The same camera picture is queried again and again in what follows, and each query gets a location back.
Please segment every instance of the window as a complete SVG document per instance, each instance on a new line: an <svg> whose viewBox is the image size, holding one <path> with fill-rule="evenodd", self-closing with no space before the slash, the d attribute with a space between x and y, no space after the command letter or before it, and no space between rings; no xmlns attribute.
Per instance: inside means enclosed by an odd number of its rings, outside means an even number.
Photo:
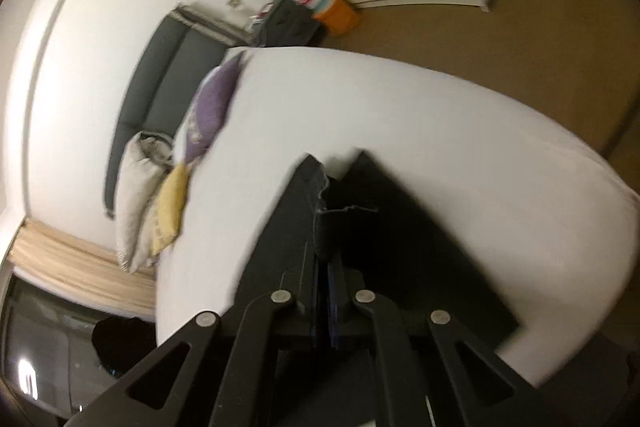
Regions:
<svg viewBox="0 0 640 427"><path fill-rule="evenodd" d="M115 382L91 343L107 317L12 277L0 317L2 375L16 393L70 418Z"/></svg>

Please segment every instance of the floor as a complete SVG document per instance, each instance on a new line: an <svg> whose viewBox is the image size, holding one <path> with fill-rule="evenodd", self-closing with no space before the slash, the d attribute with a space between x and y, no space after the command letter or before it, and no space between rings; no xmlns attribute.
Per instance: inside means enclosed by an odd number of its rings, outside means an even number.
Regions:
<svg viewBox="0 0 640 427"><path fill-rule="evenodd" d="M638 0L497 0L477 7L363 10L359 27L323 46L402 60L509 95L606 148L640 92ZM610 162L640 192L640 117ZM640 349L640 270L604 333Z"/></svg>

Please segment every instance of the silver rivet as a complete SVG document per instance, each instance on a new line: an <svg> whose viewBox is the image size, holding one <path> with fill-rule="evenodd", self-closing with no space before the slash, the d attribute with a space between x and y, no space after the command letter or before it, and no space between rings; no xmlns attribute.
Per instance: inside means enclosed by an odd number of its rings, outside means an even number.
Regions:
<svg viewBox="0 0 640 427"><path fill-rule="evenodd" d="M434 310L431 312L431 322L434 324L447 324L450 320L451 315L444 310Z"/></svg>
<svg viewBox="0 0 640 427"><path fill-rule="evenodd" d="M201 328L208 328L216 323L216 314L213 312L202 312L196 317L196 324Z"/></svg>
<svg viewBox="0 0 640 427"><path fill-rule="evenodd" d="M291 298L291 293L287 290L276 290L271 294L271 300L276 304L283 304L285 302L289 302Z"/></svg>
<svg viewBox="0 0 640 427"><path fill-rule="evenodd" d="M356 292L356 301L363 304L373 302L376 299L376 294L371 290L358 290Z"/></svg>

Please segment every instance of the white bed sheet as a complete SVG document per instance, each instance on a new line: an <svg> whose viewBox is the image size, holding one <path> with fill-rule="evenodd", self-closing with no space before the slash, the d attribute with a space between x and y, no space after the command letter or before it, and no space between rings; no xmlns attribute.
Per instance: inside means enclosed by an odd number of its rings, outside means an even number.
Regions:
<svg viewBox="0 0 640 427"><path fill-rule="evenodd" d="M541 383L598 328L638 248L638 195L573 134L459 78L317 48L252 51L158 269L162 342L223 312L291 169L369 150L473 256L523 324L498 353Z"/></svg>

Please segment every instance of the gray upholstered headboard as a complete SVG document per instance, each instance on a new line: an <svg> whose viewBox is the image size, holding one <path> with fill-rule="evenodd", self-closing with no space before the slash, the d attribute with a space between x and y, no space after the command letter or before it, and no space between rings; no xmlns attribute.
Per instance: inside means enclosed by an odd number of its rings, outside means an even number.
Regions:
<svg viewBox="0 0 640 427"><path fill-rule="evenodd" d="M174 136L204 76L225 52L247 45L246 34L187 6L167 15L151 37L133 73L111 143L104 179L104 206L113 217L120 160L141 130Z"/></svg>

